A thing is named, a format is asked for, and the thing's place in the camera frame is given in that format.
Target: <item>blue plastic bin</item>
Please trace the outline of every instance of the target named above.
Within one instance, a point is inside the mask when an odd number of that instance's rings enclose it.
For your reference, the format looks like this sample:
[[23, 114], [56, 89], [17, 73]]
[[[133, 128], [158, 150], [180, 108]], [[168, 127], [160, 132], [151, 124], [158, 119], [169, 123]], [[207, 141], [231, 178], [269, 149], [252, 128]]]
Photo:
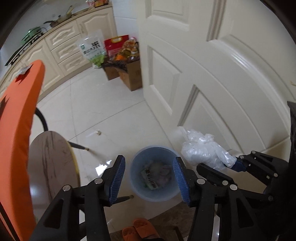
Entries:
[[[176, 196], [180, 190], [173, 172], [173, 160], [178, 156], [179, 154], [173, 149], [164, 146], [148, 146], [138, 151], [130, 168], [131, 185], [135, 193], [150, 202], [167, 201]], [[150, 190], [145, 187], [145, 181], [140, 172], [151, 160], [172, 166], [172, 178], [163, 188]]]

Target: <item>orange slipper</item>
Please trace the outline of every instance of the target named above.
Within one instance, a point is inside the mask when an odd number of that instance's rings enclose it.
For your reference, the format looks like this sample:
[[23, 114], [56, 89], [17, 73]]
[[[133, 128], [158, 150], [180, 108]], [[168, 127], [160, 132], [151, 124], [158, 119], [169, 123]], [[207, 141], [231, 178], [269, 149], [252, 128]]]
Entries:
[[134, 227], [127, 227], [122, 230], [124, 241], [141, 241], [141, 237]]
[[142, 239], [153, 234], [157, 237], [160, 237], [152, 223], [145, 218], [135, 219], [133, 221], [133, 226], [136, 228], [138, 234]]

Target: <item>cabinet drawer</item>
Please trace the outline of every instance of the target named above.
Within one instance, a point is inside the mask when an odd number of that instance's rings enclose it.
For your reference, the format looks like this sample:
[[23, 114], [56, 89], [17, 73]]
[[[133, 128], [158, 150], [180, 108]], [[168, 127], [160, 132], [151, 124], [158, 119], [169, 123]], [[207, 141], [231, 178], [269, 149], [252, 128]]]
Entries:
[[85, 64], [88, 64], [89, 61], [83, 57], [82, 53], [78, 52], [66, 60], [59, 63], [60, 68], [62, 69], [64, 75], [68, 75], [74, 70], [82, 67]]
[[50, 50], [53, 50], [57, 46], [61, 45], [62, 43], [75, 37], [78, 34], [79, 30], [76, 21], [71, 21], [49, 34], [45, 38], [45, 41]]
[[45, 91], [54, 83], [63, 78], [64, 74], [54, 60], [54, 57], [52, 56], [52, 53], [44, 40], [41, 40], [39, 43], [37, 43], [28, 53], [22, 57], [22, 61], [27, 65], [37, 59], [40, 59], [45, 65], [45, 75], [42, 85], [42, 88]]
[[80, 35], [75, 36], [67, 40], [65, 43], [62, 43], [60, 46], [57, 46], [54, 50], [52, 50], [52, 55], [54, 59], [59, 64], [63, 60], [67, 59], [68, 57], [72, 56], [75, 53], [79, 52], [79, 48], [76, 45], [76, 41], [81, 38]]

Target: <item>wooden tabletop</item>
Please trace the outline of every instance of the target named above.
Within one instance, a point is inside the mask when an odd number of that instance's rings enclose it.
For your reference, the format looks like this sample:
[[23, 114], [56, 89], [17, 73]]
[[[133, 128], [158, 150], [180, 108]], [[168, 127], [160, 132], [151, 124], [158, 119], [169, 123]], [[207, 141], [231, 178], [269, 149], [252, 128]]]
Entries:
[[37, 221], [64, 185], [74, 188], [80, 186], [78, 165], [72, 147], [54, 131], [42, 132], [31, 143], [28, 173]]

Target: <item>white plastic bag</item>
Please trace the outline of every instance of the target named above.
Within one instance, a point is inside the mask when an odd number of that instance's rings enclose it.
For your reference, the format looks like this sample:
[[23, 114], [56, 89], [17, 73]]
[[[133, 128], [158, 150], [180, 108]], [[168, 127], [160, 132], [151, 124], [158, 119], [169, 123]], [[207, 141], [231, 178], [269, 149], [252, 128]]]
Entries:
[[186, 131], [186, 139], [181, 153], [193, 166], [204, 163], [221, 171], [225, 168], [224, 164], [232, 168], [237, 160], [235, 156], [230, 155], [222, 146], [214, 142], [214, 136], [211, 134], [203, 135], [191, 129]]
[[76, 45], [79, 47], [83, 56], [93, 64], [93, 68], [94, 65], [100, 67], [104, 62], [107, 52], [104, 46], [104, 36], [100, 29], [77, 40]]

